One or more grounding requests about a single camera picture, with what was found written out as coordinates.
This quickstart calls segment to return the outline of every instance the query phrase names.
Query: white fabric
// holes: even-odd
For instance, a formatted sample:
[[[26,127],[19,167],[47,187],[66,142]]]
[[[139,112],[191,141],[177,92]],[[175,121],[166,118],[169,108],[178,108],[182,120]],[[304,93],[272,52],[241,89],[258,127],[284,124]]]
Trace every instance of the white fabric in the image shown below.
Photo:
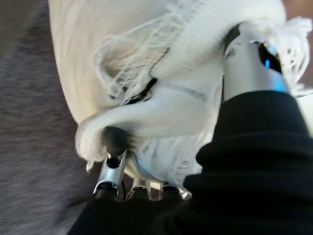
[[[279,51],[294,95],[308,61],[308,19],[286,24],[281,0],[50,0],[51,31],[64,94],[78,122],[76,149],[100,162],[104,127],[131,135],[126,172],[181,186],[201,171],[219,108],[223,38],[251,22]],[[151,79],[152,98],[123,106]]]

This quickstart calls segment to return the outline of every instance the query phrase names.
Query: black sleeve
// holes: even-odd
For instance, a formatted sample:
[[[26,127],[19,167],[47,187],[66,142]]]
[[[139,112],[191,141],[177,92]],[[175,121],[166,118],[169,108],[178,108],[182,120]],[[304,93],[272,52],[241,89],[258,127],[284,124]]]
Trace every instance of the black sleeve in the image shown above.
[[[192,199],[159,216],[154,234],[313,235],[313,141],[288,94],[253,92],[221,105]]]

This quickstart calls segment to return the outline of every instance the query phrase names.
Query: robotic hand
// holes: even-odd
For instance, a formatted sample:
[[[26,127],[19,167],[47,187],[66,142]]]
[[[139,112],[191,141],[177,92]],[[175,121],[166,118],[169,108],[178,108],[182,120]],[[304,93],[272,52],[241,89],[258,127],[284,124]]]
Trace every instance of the robotic hand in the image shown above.
[[[242,23],[225,40],[222,103],[212,143],[260,131],[284,132],[286,126],[291,133],[309,136],[297,104],[289,95],[277,51],[251,32],[251,25]],[[264,115],[264,109],[259,111],[259,105],[266,107],[270,115]],[[298,122],[281,124],[294,113],[299,116]],[[166,184],[159,200],[152,201],[149,183],[140,180],[134,180],[126,198],[122,178],[128,155],[127,133],[116,127],[107,127],[104,132],[109,158],[103,163],[94,199],[68,234],[148,234],[155,219],[188,202],[184,202],[177,188]]]

